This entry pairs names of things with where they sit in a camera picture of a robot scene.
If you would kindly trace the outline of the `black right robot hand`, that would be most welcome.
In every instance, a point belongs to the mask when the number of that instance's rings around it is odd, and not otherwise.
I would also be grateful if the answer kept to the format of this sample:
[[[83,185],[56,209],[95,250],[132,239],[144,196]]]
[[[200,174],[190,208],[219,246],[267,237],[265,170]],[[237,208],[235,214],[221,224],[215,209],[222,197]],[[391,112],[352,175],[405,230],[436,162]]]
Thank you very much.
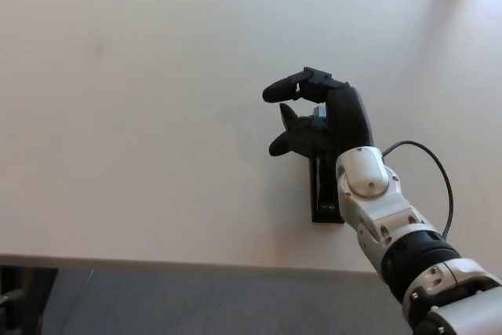
[[[314,158],[324,152],[337,159],[357,147],[372,147],[373,134],[358,90],[324,71],[305,67],[264,89],[267,103],[278,103],[285,131],[269,146],[272,156],[295,152]],[[325,116],[299,116],[288,100],[309,100],[325,107]]]

